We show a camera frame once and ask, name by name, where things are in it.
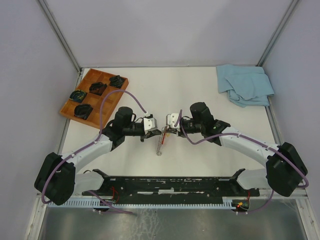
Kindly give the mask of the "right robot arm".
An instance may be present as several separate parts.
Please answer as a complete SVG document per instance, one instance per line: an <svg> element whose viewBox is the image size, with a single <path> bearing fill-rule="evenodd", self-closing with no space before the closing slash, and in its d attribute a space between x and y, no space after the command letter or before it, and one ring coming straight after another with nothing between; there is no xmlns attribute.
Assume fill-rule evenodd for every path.
<svg viewBox="0 0 320 240"><path fill-rule="evenodd" d="M210 142L235 150L258 162L262 168L240 169L229 183L231 193L242 195L251 189L271 189L283 197L289 197L295 189L309 186L308 170L296 148L284 142L279 145L250 137L229 123L216 119L204 102L190 106L191 117L181 112L166 116L169 133L190 141L191 134L201 134L202 140L190 141L192 145Z"/></svg>

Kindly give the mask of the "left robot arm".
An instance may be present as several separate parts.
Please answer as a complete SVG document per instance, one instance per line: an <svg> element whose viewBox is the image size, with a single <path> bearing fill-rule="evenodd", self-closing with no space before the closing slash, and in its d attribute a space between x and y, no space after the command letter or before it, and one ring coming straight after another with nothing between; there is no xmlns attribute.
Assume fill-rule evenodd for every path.
<svg viewBox="0 0 320 240"><path fill-rule="evenodd" d="M87 191L106 195L111 189L106 174L100 170L80 171L93 160L115 150L127 136L139 137L143 142L162 133L153 115L146 115L140 122L133 121L133 115L131 108L120 107L114 119L90 142L63 155L49 153L34 182L34 188L41 192L43 203L53 202L60 206L72 195Z"/></svg>

